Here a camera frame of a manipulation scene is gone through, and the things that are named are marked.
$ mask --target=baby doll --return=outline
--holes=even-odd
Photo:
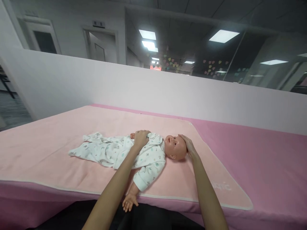
[[[84,143],[70,150],[70,156],[94,161],[105,167],[119,168],[134,143],[134,133],[128,136],[103,137],[100,133],[84,135]],[[141,168],[133,177],[133,184],[123,202],[126,206],[138,205],[136,196],[144,191],[161,173],[165,165],[165,155],[173,160],[185,158],[185,141],[177,136],[166,136],[165,140],[155,133],[148,134],[149,141],[137,155],[133,169]]]

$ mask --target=gray floor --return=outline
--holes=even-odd
[[[0,131],[32,122],[32,118],[17,94],[13,99],[8,93],[0,91],[0,116],[6,123]]]

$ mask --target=white partition wall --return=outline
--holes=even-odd
[[[0,47],[29,112],[92,103],[307,135],[307,96],[127,65]]]

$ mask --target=white baby onesie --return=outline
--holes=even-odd
[[[133,169],[141,168],[133,177],[140,191],[144,191],[161,173],[165,165],[164,141],[159,134],[149,133],[149,142],[141,149]],[[70,156],[94,161],[105,167],[118,169],[133,146],[128,136],[104,137],[100,133],[84,135],[81,146],[68,152]]]

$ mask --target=doll face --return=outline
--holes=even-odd
[[[168,135],[165,138],[165,154],[174,160],[182,160],[186,156],[186,144],[181,137]]]

